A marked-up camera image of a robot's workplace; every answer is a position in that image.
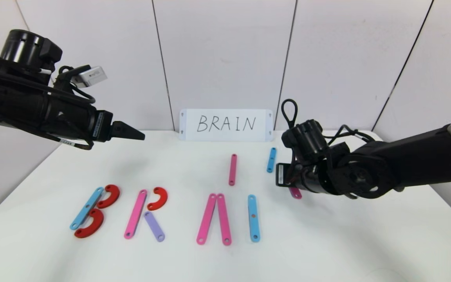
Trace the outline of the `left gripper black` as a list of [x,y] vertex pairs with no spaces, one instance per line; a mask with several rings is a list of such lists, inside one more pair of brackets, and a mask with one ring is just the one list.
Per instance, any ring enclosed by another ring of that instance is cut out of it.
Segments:
[[110,138],[145,140],[145,134],[122,121],[111,124],[113,114],[97,110],[91,100],[74,95],[43,95],[43,137],[59,143]]

